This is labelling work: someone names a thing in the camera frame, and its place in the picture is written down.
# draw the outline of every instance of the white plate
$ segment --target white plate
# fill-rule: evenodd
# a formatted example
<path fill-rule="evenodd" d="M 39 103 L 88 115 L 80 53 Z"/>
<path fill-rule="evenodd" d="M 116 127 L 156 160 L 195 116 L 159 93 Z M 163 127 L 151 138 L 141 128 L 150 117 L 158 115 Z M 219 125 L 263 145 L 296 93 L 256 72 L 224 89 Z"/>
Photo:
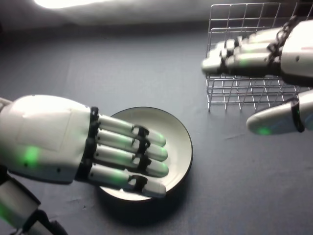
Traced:
<path fill-rule="evenodd" d="M 150 107 L 126 109 L 112 117 L 154 129 L 166 138 L 165 149 L 168 152 L 168 158 L 164 162 L 169 167 L 169 174 L 162 178 L 145 177 L 162 182 L 167 193 L 185 178 L 191 167 L 193 149 L 188 131 L 176 117 L 161 109 Z M 150 197 L 124 192 L 123 190 L 106 187 L 101 187 L 101 189 L 123 200 L 144 201 L 150 199 Z"/>

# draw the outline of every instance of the metal wire basket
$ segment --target metal wire basket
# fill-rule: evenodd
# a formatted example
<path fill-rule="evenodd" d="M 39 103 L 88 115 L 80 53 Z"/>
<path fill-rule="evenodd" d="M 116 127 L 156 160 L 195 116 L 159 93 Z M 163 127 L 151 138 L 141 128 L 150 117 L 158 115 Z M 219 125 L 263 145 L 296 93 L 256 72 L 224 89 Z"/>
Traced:
<path fill-rule="evenodd" d="M 206 56 L 219 41 L 247 36 L 268 28 L 281 27 L 291 16 L 301 10 L 304 17 L 311 19 L 313 3 L 244 3 L 218 4 L 211 6 L 208 44 Z M 284 83 L 280 77 L 268 76 L 250 78 L 221 74 L 206 76 L 207 101 L 209 112 L 212 104 L 238 105 L 241 110 L 247 104 L 255 111 L 297 96 L 310 88 L 297 87 Z"/>

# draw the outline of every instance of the gray background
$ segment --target gray background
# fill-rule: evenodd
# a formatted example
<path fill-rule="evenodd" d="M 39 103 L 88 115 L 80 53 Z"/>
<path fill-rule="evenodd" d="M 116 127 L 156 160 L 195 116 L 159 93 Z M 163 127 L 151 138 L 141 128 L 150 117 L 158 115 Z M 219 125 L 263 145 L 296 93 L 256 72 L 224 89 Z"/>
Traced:
<path fill-rule="evenodd" d="M 207 111 L 207 24 L 64 28 L 3 36 L 0 94 L 51 94 L 112 115 L 151 106 L 175 115 L 194 160 L 164 201 L 119 202 L 93 186 L 22 179 L 70 235 L 311 235 L 312 134 L 246 130 L 251 107 Z M 11 228 L 0 222 L 0 235 Z"/>

